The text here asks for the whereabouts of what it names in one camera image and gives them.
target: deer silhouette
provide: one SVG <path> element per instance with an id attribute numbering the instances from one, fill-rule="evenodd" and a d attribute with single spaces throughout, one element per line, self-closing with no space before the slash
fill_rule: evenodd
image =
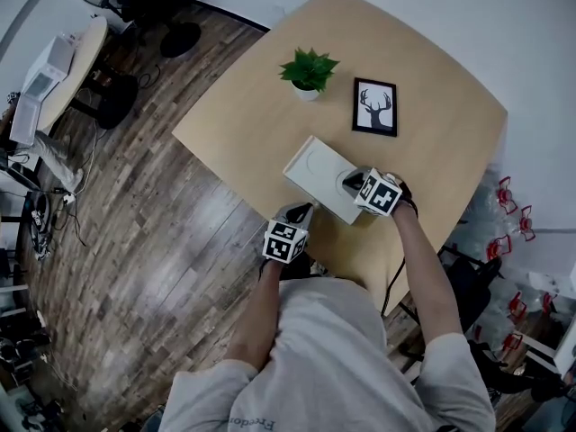
<path id="1" fill-rule="evenodd" d="M 392 107 L 392 101 L 390 100 L 390 97 L 386 94 L 386 92 L 384 92 L 384 98 L 386 99 L 386 105 L 384 107 L 380 106 L 380 103 L 378 103 L 378 109 L 374 109 L 372 107 L 372 103 L 367 104 L 367 96 L 368 96 L 368 90 L 362 90 L 362 92 L 360 92 L 360 104 L 365 106 L 365 109 L 368 113 L 370 113 L 370 124 L 372 125 L 372 128 L 379 128 L 379 129 L 386 129 L 388 130 L 390 127 L 388 126 L 384 126 L 382 125 L 382 123 L 380 122 L 380 112 L 381 111 L 387 111 L 388 109 L 390 109 Z"/>

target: picture frame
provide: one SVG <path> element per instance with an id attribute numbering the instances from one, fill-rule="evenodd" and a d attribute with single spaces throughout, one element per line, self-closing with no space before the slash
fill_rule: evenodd
<path id="1" fill-rule="evenodd" d="M 378 107 L 374 109 L 373 104 L 378 104 Z M 398 136 L 397 115 L 396 85 L 366 78 L 354 79 L 352 131 L 395 138 Z"/>

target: potted plant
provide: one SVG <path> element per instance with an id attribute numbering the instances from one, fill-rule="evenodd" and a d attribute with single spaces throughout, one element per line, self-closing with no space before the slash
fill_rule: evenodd
<path id="1" fill-rule="evenodd" d="M 332 77 L 332 69 L 340 61 L 329 58 L 329 53 L 318 55 L 314 49 L 308 53 L 298 48 L 294 61 L 280 66 L 284 71 L 282 80 L 292 82 L 294 91 L 304 101 L 313 101 L 326 89 L 326 81 Z"/>

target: shirt sleeve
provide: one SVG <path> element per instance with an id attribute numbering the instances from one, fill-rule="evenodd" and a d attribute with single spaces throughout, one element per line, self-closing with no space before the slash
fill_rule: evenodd
<path id="1" fill-rule="evenodd" d="M 494 431 L 494 409 L 464 335 L 452 333 L 430 341 L 415 387 L 427 412 L 440 424 L 461 432 Z"/>
<path id="2" fill-rule="evenodd" d="M 198 373 L 177 373 L 159 432 L 226 430 L 234 400 L 257 373 L 239 360 L 224 360 Z"/>

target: person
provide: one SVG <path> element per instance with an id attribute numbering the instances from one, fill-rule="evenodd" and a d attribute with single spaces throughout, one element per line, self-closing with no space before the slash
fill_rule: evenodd
<path id="1" fill-rule="evenodd" d="M 46 133 L 37 130 L 34 134 L 34 142 L 29 148 L 18 149 L 13 142 L 9 140 L 12 121 L 16 113 L 16 105 L 20 94 L 10 93 L 8 95 L 8 109 L 4 112 L 0 120 L 0 147 L 13 153 L 14 155 L 22 154 L 23 151 L 40 157 L 52 174 L 60 180 L 64 188 L 70 193 L 74 193 L 82 182 L 84 170 L 82 168 L 74 171 L 68 166 L 68 147 L 70 137 L 67 135 L 63 143 L 50 138 Z"/>
<path id="2" fill-rule="evenodd" d="M 330 277 L 279 282 L 265 264 L 224 359 L 177 373 L 161 431 L 448 431 L 495 429 L 451 285 L 413 208 L 400 233 L 426 351 L 412 386 L 386 356 L 369 293 Z"/>

